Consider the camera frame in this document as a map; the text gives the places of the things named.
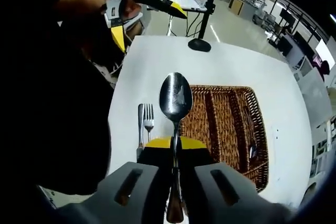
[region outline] metal spoon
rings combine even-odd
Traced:
[[[180,223],[183,221],[177,146],[178,144],[181,145],[181,139],[179,138],[180,121],[189,114],[192,106],[193,96],[188,81],[180,73],[170,73],[164,80],[160,91],[161,111],[174,124],[172,141],[174,184],[171,188],[167,210],[167,221],[170,223]]]

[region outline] butter knife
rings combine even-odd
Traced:
[[[136,160],[138,160],[143,148],[144,148],[144,143],[143,143],[143,118],[144,117],[144,104],[140,103],[138,106],[138,127],[139,127],[139,146],[136,149]]]

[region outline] woven tray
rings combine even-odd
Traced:
[[[191,86],[193,108],[181,135],[206,144],[216,162],[225,162],[263,190],[268,183],[268,151],[263,118],[249,87]],[[249,157],[250,147],[255,156]]]

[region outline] black stand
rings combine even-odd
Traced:
[[[198,34],[198,38],[199,39],[203,39],[204,33],[205,33],[205,29],[206,29],[206,26],[208,24],[209,17],[215,11],[215,7],[216,6],[214,4],[214,0],[208,0],[205,3],[205,7],[206,7],[206,12],[203,15],[203,19],[202,19],[202,23],[201,23],[201,29],[200,29],[199,34]]]

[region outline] floor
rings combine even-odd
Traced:
[[[210,16],[206,27],[204,39],[207,41],[224,42],[250,50],[260,52],[275,59],[285,62],[285,58],[266,40],[266,34],[259,26],[241,19],[228,9],[226,1],[215,0],[216,9]],[[186,20],[173,18],[171,21],[171,31],[168,30],[169,15],[162,12],[151,12],[151,21],[146,30],[146,35],[169,35],[185,36]],[[196,13],[188,13],[188,25],[193,22]],[[195,32],[196,25],[202,20],[202,14],[194,22],[189,35]],[[58,192],[45,190],[48,198],[56,207],[61,207],[70,202],[81,202],[89,196],[68,196]]]

